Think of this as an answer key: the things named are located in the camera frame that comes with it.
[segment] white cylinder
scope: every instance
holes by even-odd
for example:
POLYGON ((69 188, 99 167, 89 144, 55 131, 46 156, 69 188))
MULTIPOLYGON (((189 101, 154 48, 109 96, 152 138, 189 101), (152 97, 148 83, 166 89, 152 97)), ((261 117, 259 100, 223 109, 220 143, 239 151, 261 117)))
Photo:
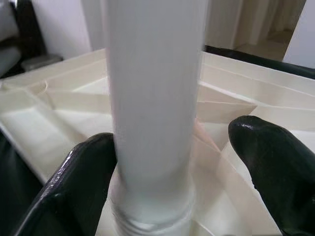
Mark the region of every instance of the white cylinder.
POLYGON ((108 0, 121 236, 187 236, 188 173, 206 0, 108 0))

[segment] white plastic tray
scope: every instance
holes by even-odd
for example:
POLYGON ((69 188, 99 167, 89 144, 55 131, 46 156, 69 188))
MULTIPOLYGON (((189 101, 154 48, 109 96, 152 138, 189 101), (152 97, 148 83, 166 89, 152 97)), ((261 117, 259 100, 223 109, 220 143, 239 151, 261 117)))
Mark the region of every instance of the white plastic tray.
MULTIPOLYGON (((191 235, 280 235, 227 127, 241 115, 281 125, 315 150, 315 81, 204 53, 190 171, 197 201, 191 235)), ((105 52, 100 50, 6 79, 0 127, 45 183, 79 142, 113 132, 105 52)), ((115 236, 109 202, 96 235, 115 236)))

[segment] floor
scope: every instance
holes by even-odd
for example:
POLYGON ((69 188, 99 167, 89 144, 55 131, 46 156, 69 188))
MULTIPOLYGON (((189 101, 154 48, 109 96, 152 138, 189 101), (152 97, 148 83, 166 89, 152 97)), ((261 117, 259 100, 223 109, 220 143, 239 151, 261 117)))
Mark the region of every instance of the floor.
POLYGON ((289 46, 293 32, 275 32, 268 39, 261 41, 257 45, 244 44, 236 51, 252 54, 258 57, 282 61, 289 46))

